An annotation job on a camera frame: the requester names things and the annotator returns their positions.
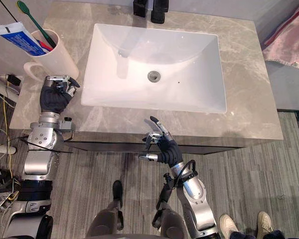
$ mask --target towel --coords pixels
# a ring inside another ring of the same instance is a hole
[[[299,7],[264,44],[265,61],[299,68]]]

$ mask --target sink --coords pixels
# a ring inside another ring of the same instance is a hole
[[[225,113],[218,37],[97,23],[81,104]]]

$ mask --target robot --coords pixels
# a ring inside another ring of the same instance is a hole
[[[60,113],[73,98],[79,84],[69,76],[47,76],[40,94],[41,115],[39,121],[30,125],[27,143],[29,152],[24,164],[21,187],[17,200],[12,205],[3,238],[49,239],[53,218],[46,214],[51,207],[52,183],[56,177],[59,156],[64,139],[63,132],[73,132],[71,118],[60,119]],[[155,117],[150,118],[160,131],[147,134],[146,153],[139,159],[168,164],[171,175],[164,175],[166,183],[156,205],[157,213],[153,227],[160,236],[116,234],[124,226],[122,208],[123,187],[120,181],[113,184],[113,201],[100,211],[87,232],[87,239],[114,238],[170,238],[186,239],[187,231],[192,239],[220,239],[213,213],[206,200],[206,190],[198,178],[195,161],[184,163],[182,153],[165,126]],[[161,153],[149,154],[151,144],[156,144]],[[182,204],[183,218],[168,205],[168,199],[176,189]]]

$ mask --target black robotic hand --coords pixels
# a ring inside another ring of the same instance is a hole
[[[80,85],[69,76],[45,77],[40,94],[41,111],[60,114],[79,87]]]
[[[168,130],[155,117],[151,116],[150,120],[152,120],[158,126],[161,132],[150,132],[148,133],[147,137],[143,139],[143,141],[146,142],[146,150],[149,149],[150,143],[154,142],[161,150],[161,153],[142,153],[139,155],[139,159],[166,163],[170,168],[182,162],[182,153],[179,149],[179,146]]]

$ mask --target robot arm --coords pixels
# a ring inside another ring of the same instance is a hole
[[[28,236],[48,239],[53,218],[46,215],[51,207],[52,182],[56,177],[63,132],[73,132],[71,118],[60,120],[78,83],[69,76],[47,76],[40,94],[39,122],[30,125],[29,152],[22,173],[21,190],[12,206],[4,238]]]
[[[162,202],[167,203],[173,188],[176,188],[190,237],[193,239],[220,238],[213,213],[206,200],[205,186],[197,177],[195,161],[192,160],[185,164],[179,147],[168,130],[155,117],[150,117],[150,119],[161,132],[150,132],[148,134],[145,139],[146,150],[149,149],[150,143],[154,142],[159,146],[162,153],[143,153],[139,155],[139,159],[168,164],[174,177],[172,179],[169,174],[164,175],[166,184],[159,196],[156,209],[161,209]],[[190,164],[193,165],[192,170],[189,170]],[[156,219],[155,216],[153,226],[159,227],[159,224],[156,224]]]

